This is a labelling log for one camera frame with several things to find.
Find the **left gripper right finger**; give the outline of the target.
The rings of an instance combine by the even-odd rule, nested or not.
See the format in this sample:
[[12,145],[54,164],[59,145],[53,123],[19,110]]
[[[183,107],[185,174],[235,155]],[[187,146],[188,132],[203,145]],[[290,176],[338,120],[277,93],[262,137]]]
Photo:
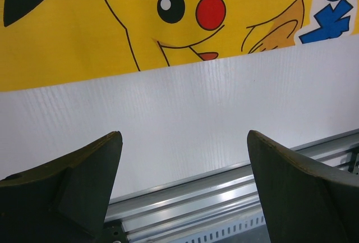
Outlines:
[[247,135],[271,242],[358,242],[358,175]]

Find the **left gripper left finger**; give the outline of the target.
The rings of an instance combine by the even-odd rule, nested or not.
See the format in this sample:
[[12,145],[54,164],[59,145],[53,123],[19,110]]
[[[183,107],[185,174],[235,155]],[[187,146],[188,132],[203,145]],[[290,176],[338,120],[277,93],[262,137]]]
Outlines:
[[1,180],[1,242],[98,242],[123,147],[119,131]]

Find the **yellow Pikachu placemat cloth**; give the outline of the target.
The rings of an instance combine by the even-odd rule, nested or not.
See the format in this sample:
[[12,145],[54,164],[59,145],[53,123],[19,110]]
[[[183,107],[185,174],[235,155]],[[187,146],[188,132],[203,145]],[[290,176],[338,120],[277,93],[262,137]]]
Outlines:
[[1,90],[358,33],[358,0],[1,0]]

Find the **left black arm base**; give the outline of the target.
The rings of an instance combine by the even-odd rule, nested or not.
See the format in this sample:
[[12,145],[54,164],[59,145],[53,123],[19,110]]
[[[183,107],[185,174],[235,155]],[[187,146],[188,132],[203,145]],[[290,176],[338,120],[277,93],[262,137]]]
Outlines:
[[96,243],[128,243],[127,235],[121,222],[108,222],[104,224],[100,236],[95,240]]

